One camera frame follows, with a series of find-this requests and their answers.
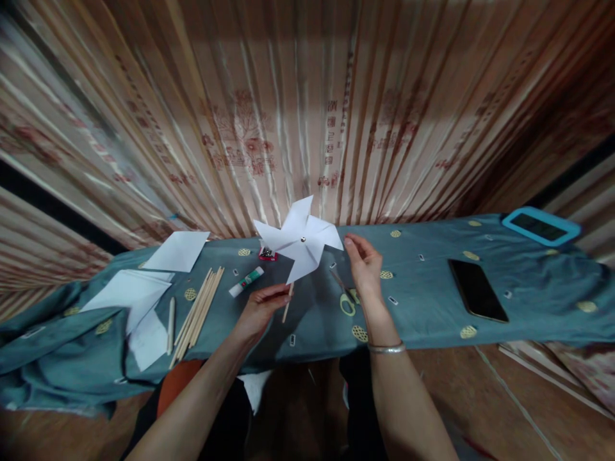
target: smartphone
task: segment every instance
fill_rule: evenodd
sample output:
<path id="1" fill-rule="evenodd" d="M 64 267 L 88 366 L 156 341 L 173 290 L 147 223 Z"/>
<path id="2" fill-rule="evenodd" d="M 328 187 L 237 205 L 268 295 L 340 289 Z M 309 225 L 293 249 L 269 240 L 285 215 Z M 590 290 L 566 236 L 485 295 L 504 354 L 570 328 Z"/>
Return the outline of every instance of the smartphone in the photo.
<path id="1" fill-rule="evenodd" d="M 477 317 L 508 323 L 508 316 L 478 264 L 449 259 L 448 265 L 466 310 Z"/>

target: paper pinwheel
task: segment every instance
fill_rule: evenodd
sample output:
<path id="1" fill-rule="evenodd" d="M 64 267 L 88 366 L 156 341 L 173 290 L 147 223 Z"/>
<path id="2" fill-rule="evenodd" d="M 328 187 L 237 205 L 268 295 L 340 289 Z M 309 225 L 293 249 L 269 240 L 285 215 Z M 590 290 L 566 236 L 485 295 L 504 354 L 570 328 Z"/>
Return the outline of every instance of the paper pinwheel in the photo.
<path id="1" fill-rule="evenodd" d="M 254 220 L 256 230 L 269 248 L 295 260 L 287 284 L 318 268 L 325 245 L 344 249 L 335 226 L 310 215 L 313 197 L 310 195 L 293 203 L 282 229 Z"/>

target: blue case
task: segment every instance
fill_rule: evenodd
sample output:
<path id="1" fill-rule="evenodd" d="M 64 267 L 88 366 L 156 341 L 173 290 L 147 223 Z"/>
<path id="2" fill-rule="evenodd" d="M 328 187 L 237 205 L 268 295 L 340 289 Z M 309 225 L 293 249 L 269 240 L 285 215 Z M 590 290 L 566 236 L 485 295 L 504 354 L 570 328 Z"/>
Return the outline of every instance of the blue case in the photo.
<path id="1" fill-rule="evenodd" d="M 564 231 L 566 234 L 556 240 L 547 240 L 537 234 L 534 234 L 533 232 L 530 232 L 529 230 L 524 229 L 523 227 L 519 227 L 513 224 L 512 221 L 520 214 L 525 214 L 531 218 L 542 221 L 553 227 L 557 227 L 558 229 Z M 519 232 L 521 235 L 535 240 L 538 243 L 541 243 L 542 245 L 545 245 L 547 247 L 559 247 L 565 242 L 577 237 L 581 233 L 581 226 L 579 224 L 565 220 L 563 218 L 559 218 L 534 207 L 522 207 L 516 209 L 502 220 L 502 225 L 514 230 L 515 232 Z"/>

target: green fabric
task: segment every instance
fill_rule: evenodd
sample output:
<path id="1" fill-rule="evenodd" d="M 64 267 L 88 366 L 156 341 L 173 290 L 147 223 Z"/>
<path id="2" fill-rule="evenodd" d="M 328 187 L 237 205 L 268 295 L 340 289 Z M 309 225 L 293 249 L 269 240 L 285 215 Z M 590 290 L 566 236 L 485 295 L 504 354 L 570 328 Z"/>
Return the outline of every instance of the green fabric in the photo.
<path id="1" fill-rule="evenodd" d="M 474 221 L 480 225 L 470 225 Z M 564 341 L 575 345 L 615 341 L 615 280 L 612 272 L 572 245 L 549 254 L 548 248 L 501 226 L 495 214 L 443 222 L 339 227 L 369 239 L 383 255 L 382 280 L 386 301 L 400 336 L 409 348 L 439 348 L 531 339 Z M 393 231 L 400 231 L 394 238 Z M 248 256 L 239 250 L 247 248 Z M 110 411 L 109 402 L 128 397 L 158 383 L 170 357 L 160 357 L 143 373 L 124 341 L 124 309 L 101 309 L 64 317 L 65 309 L 84 306 L 121 269 L 137 269 L 156 248 L 117 256 L 87 286 L 69 284 L 43 302 L 0 325 L 0 402 L 9 408 L 56 408 L 80 412 Z M 177 301 L 176 334 L 191 302 L 184 293 L 198 291 L 210 268 L 226 268 L 198 343 L 186 359 L 206 358 L 234 327 L 249 294 L 285 282 L 292 260 L 258 259 L 257 239 L 230 239 L 206 243 L 191 273 L 176 273 L 173 285 L 156 308 L 164 325 L 172 296 Z M 463 306 L 447 259 L 472 261 L 477 255 L 510 323 L 501 324 L 469 315 Z M 363 345 L 352 327 L 365 327 L 359 306 L 356 315 L 340 309 L 341 288 L 329 273 L 335 270 L 354 287 L 347 254 L 326 247 L 319 269 L 295 284 L 295 296 L 286 323 L 276 314 L 261 342 L 250 354 L 244 372 L 259 371 L 282 362 L 320 360 L 344 355 Z M 265 274 L 244 293 L 232 298 L 228 289 L 256 266 Z M 233 275 L 236 269 L 238 276 Z M 584 312 L 578 302 L 593 302 Z M 111 318 L 109 331 L 97 326 Z M 25 339 L 23 333 L 45 328 Z M 463 338 L 464 327 L 476 336 Z M 289 336 L 295 334 L 295 345 Z"/>

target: person's left hand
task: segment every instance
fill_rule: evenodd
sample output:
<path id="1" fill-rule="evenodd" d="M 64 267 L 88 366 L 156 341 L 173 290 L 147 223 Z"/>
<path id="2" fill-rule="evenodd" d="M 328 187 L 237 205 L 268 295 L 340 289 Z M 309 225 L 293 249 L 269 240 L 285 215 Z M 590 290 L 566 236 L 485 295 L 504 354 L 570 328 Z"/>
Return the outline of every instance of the person's left hand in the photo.
<path id="1" fill-rule="evenodd" d="M 279 284 L 253 292 L 232 334 L 244 341 L 258 342 L 274 312 L 290 301 L 289 289 L 290 285 Z"/>

